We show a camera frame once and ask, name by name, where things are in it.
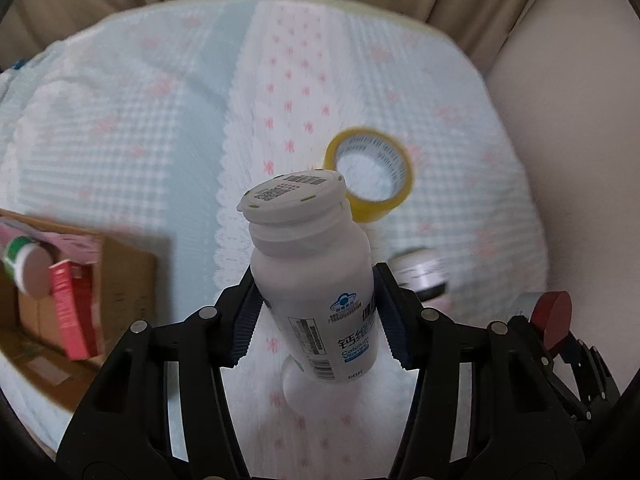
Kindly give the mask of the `red lid jar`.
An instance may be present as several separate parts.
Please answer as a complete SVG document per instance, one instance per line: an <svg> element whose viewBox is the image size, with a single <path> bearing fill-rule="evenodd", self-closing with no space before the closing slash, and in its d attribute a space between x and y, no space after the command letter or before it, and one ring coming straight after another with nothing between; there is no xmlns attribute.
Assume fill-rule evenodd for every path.
<svg viewBox="0 0 640 480"><path fill-rule="evenodd" d="M512 302L511 311L528 319L547 351L570 333L573 306L568 292L523 292Z"/></svg>

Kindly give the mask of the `small black white jar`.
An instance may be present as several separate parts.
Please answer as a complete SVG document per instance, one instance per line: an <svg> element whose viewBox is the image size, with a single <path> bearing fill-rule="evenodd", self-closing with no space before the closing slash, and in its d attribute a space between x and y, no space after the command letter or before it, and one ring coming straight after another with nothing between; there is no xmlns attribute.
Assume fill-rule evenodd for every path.
<svg viewBox="0 0 640 480"><path fill-rule="evenodd" d="M448 276L438 252L419 248L402 252L388 260L397 284L412 290L424 307L445 312L450 308Z"/></svg>

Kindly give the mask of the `red carton box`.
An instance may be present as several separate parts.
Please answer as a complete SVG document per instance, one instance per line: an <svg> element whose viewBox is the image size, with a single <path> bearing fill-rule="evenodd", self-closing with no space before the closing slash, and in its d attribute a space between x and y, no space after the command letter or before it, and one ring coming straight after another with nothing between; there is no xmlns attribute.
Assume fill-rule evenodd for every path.
<svg viewBox="0 0 640 480"><path fill-rule="evenodd" d="M93 268L72 260L50 266L52 296L66 356L85 361L100 354L93 324Z"/></svg>

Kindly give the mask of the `white round case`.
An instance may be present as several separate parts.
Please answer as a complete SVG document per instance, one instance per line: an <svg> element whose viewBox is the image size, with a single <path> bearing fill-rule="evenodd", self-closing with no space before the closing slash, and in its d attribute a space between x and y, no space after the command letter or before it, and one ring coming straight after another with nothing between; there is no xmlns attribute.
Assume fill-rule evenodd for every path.
<svg viewBox="0 0 640 480"><path fill-rule="evenodd" d="M282 391L286 404L299 416L327 418L333 413L337 385L319 382L307 376L292 356L281 367Z"/></svg>

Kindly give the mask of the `green label white jar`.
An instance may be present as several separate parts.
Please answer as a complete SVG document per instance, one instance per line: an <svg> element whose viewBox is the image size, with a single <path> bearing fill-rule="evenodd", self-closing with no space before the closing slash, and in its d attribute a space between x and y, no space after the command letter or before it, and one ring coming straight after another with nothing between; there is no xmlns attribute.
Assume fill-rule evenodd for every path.
<svg viewBox="0 0 640 480"><path fill-rule="evenodd" d="M32 298L41 300L50 294L50 252L27 236L12 238L4 248L2 258L6 274L18 290Z"/></svg>

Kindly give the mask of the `white supplement bottle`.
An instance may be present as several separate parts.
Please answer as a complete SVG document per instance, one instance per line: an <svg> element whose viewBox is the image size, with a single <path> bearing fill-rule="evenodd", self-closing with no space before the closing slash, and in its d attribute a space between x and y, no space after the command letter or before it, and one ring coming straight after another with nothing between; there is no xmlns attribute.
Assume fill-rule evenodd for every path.
<svg viewBox="0 0 640 480"><path fill-rule="evenodd" d="M258 184L238 205L250 272L294 361L332 384L366 374L378 348L371 247L346 192L338 172L306 170Z"/></svg>

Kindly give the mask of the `brown cardboard box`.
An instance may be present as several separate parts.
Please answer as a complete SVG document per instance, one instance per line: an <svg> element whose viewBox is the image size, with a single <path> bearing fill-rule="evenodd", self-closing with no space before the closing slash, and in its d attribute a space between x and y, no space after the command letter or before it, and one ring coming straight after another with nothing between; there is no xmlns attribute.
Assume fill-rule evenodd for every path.
<svg viewBox="0 0 640 480"><path fill-rule="evenodd" d="M155 302L156 258L95 230L1 214L3 388L73 411L120 336Z"/></svg>

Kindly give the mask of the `light blue patterned blanket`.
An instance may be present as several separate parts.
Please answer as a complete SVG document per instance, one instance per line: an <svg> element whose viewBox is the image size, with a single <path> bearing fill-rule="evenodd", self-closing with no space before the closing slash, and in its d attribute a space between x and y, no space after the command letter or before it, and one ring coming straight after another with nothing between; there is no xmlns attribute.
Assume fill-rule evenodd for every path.
<svg viewBox="0 0 640 480"><path fill-rule="evenodd" d="M1 77L1 205L112 234L158 260L156 315L241 278L242 194L318 167L369 127L407 151L374 258L439 252L452 316L508 318L547 285L544 229L484 79L444 34L331 0L176 0L56 42Z"/></svg>

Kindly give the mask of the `yellow tape roll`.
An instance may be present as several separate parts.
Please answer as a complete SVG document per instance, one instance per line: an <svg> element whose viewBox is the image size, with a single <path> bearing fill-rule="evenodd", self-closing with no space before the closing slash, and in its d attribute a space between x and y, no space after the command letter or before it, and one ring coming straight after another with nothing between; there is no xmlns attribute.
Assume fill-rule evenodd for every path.
<svg viewBox="0 0 640 480"><path fill-rule="evenodd" d="M413 187L407 151L391 136L369 128L350 128L329 143L323 167L346 180L346 196L357 223L378 221L399 207Z"/></svg>

